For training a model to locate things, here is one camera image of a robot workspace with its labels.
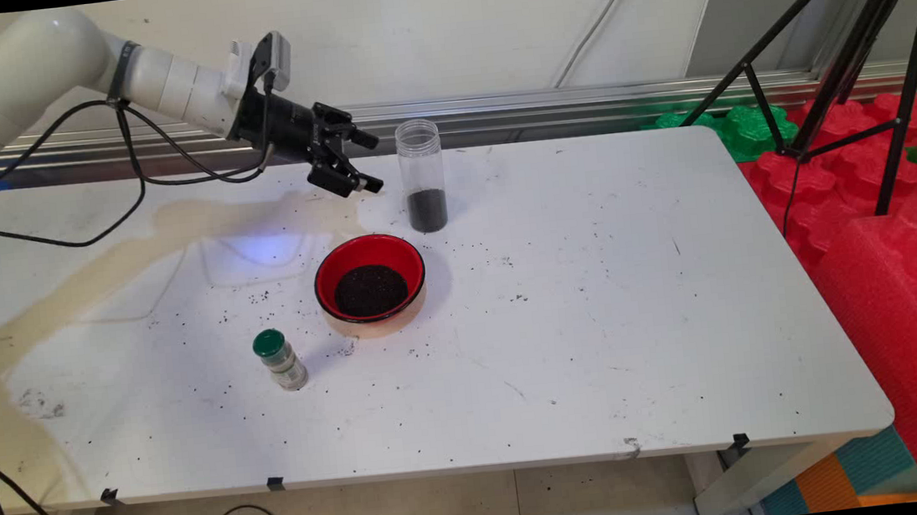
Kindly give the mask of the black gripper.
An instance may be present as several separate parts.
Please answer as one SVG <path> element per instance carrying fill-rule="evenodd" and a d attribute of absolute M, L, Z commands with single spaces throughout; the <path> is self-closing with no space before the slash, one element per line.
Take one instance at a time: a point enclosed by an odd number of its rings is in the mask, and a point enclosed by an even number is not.
<path fill-rule="evenodd" d="M 257 151 L 252 171 L 270 156 L 281 157 L 310 163 L 308 182 L 341 198 L 359 191 L 380 193 L 385 185 L 382 179 L 362 174 L 343 151 L 313 142 L 316 126 L 327 142 L 350 141 L 368 150 L 379 144 L 376 135 L 355 126 L 347 111 L 321 102 L 301 106 L 277 93 L 266 98 L 257 90 L 242 99 L 231 129 L 233 141 L 246 141 Z"/>

